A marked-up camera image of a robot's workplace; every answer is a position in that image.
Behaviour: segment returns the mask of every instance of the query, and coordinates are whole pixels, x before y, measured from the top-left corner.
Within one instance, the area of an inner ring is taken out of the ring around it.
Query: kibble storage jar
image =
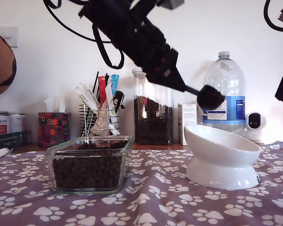
[[[132,69],[134,89],[134,133],[140,145],[173,142],[173,91],[150,83],[141,68]]]
[[[113,194],[126,175],[133,137],[79,137],[47,149],[57,193]]]

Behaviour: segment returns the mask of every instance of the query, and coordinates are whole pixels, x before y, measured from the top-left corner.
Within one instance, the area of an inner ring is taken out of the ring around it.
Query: white camera
[[[245,118],[245,138],[255,143],[262,143],[262,129],[266,125],[266,118],[258,112],[251,112]]]

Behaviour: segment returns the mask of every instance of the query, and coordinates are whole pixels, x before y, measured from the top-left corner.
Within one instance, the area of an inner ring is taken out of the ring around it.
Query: wall outlet
[[[19,42],[19,28],[12,26],[0,26],[0,36],[10,45],[12,48],[18,48]]]

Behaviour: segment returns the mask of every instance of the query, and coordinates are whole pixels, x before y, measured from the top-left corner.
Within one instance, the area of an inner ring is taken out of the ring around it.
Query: purple fabric
[[[227,191],[189,182],[191,151],[132,151],[122,189],[113,195],[59,195],[44,152],[0,158],[0,226],[283,225],[283,148],[263,150],[261,184]]]

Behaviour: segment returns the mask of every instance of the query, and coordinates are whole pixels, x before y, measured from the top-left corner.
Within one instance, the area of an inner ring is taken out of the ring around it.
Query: wooden shelf
[[[173,145],[137,145],[133,144],[133,150],[188,150],[188,146],[182,146],[181,144],[173,144]],[[14,154],[31,152],[31,151],[46,151],[47,147],[39,147],[38,144],[29,144],[22,147],[16,147],[13,150]]]

